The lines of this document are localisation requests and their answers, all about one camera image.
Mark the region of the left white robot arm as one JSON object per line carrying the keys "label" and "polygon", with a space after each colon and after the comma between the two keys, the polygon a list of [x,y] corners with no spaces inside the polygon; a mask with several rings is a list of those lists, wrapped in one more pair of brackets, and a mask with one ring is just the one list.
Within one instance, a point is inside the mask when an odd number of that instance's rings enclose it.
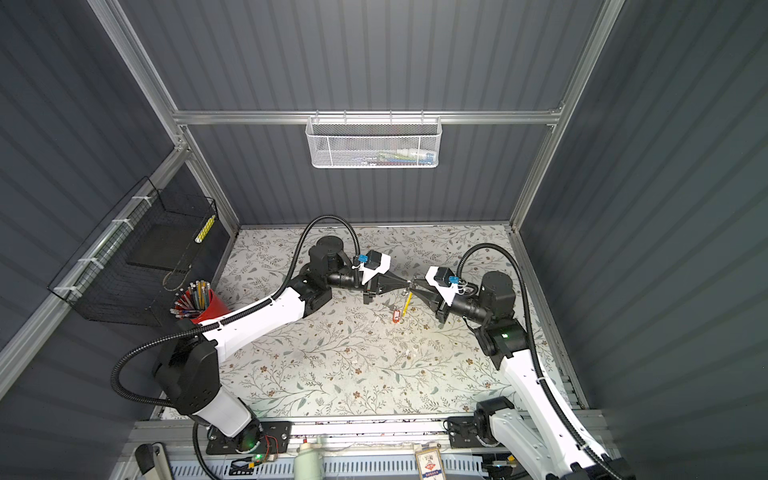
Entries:
{"label": "left white robot arm", "polygon": [[257,311],[241,308],[201,322],[201,327],[212,329],[164,346],[154,379],[178,413],[202,421],[229,438],[258,432],[255,413],[222,385],[220,365],[255,340],[318,311],[331,300],[335,287],[360,291],[366,302],[376,295],[408,288],[410,282],[390,272],[390,264],[390,256],[375,250],[352,260],[340,238],[322,237],[310,248],[308,264],[265,307]]}

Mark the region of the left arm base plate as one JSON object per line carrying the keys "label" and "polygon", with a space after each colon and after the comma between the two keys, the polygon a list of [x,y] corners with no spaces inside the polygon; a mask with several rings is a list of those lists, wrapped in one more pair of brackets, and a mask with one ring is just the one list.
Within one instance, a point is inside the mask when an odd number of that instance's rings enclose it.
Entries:
{"label": "left arm base plate", "polygon": [[207,434],[207,455],[277,455],[286,453],[293,424],[289,421],[253,422],[235,437],[212,428]]}

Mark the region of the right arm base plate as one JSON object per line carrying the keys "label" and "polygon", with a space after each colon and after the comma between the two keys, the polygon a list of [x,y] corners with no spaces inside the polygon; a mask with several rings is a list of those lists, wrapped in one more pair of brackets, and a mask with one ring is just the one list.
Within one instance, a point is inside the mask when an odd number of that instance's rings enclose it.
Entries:
{"label": "right arm base plate", "polygon": [[498,442],[490,442],[480,436],[473,416],[450,416],[442,421],[452,448],[494,448]]}

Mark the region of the red pencil cup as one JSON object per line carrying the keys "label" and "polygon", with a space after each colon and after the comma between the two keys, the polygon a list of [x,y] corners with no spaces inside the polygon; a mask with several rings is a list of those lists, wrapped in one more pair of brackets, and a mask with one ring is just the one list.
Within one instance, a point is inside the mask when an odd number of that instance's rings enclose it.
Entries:
{"label": "red pencil cup", "polygon": [[209,282],[197,280],[176,293],[169,313],[177,319],[198,324],[229,314],[230,309]]}

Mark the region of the white bottle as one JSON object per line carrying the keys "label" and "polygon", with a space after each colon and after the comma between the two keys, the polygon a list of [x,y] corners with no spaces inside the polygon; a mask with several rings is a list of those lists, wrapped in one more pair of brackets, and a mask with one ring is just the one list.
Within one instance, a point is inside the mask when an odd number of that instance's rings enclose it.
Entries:
{"label": "white bottle", "polygon": [[318,444],[303,441],[294,458],[293,474],[295,480],[324,479],[324,454]]}

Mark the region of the yellow marker in basket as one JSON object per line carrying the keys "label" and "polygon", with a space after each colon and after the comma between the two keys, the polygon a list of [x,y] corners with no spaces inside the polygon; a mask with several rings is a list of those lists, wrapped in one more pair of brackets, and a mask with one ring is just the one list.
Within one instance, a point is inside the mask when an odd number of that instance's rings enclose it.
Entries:
{"label": "yellow marker in basket", "polygon": [[194,238],[196,244],[201,244],[206,239],[212,227],[215,225],[216,219],[217,215],[213,214],[205,221]]}

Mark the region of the black stapler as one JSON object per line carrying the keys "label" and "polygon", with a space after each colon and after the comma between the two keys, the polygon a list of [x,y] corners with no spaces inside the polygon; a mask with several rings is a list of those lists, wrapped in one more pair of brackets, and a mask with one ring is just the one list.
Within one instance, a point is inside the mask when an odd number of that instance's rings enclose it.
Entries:
{"label": "black stapler", "polygon": [[139,472],[146,480],[173,480],[170,462],[162,443],[144,443],[134,451]]}

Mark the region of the playing card box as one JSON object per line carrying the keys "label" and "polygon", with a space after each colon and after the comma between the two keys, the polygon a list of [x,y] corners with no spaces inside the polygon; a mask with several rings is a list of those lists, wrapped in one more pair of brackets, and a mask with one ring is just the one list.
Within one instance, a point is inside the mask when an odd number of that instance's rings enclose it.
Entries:
{"label": "playing card box", "polygon": [[415,464],[421,480],[446,480],[439,444],[421,445],[414,451]]}

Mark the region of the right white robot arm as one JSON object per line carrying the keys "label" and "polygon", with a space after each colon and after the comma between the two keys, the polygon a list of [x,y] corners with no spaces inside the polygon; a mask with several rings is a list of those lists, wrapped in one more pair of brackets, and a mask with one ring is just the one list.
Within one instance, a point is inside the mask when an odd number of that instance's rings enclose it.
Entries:
{"label": "right white robot arm", "polygon": [[533,342],[516,319],[516,291],[505,273],[480,284],[432,267],[411,292],[444,320],[454,314],[471,327],[481,351],[511,383],[515,398],[481,401],[474,412],[480,442],[508,450],[532,479],[631,479],[627,461],[613,458],[583,426],[543,371]]}

